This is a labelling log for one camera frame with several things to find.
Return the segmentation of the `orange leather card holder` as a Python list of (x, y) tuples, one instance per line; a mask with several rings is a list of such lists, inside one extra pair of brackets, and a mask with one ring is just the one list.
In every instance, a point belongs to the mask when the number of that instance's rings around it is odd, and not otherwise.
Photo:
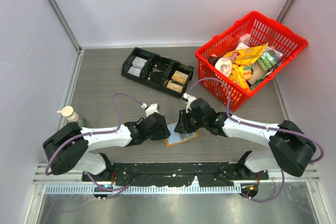
[(167, 126), (171, 134), (168, 138), (165, 139), (167, 147), (171, 147), (173, 145), (180, 144), (198, 137), (198, 132), (186, 133), (186, 134), (177, 133), (174, 131), (176, 126), (177, 122), (171, 123)]

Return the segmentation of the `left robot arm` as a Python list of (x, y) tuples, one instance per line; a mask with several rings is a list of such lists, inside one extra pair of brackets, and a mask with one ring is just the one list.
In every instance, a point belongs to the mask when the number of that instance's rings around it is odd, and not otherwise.
[(102, 154), (92, 151), (141, 145), (146, 140), (163, 140), (170, 135), (165, 116), (157, 112), (110, 128), (91, 129), (71, 122), (43, 143), (48, 160), (45, 174), (62, 175), (75, 169), (106, 181), (112, 175), (111, 163)]

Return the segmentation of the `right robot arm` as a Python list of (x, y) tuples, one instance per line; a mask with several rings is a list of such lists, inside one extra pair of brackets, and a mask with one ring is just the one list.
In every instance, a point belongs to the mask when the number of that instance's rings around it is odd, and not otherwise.
[(237, 166), (242, 179), (250, 179), (262, 170), (277, 168), (300, 177), (317, 150), (313, 141), (291, 121), (267, 124), (245, 120), (229, 112), (216, 112), (204, 99), (187, 93), (182, 101), (186, 108), (180, 111), (175, 132), (189, 134), (204, 128), (213, 135), (241, 138), (270, 150), (266, 154), (249, 153), (243, 159), (243, 163)]

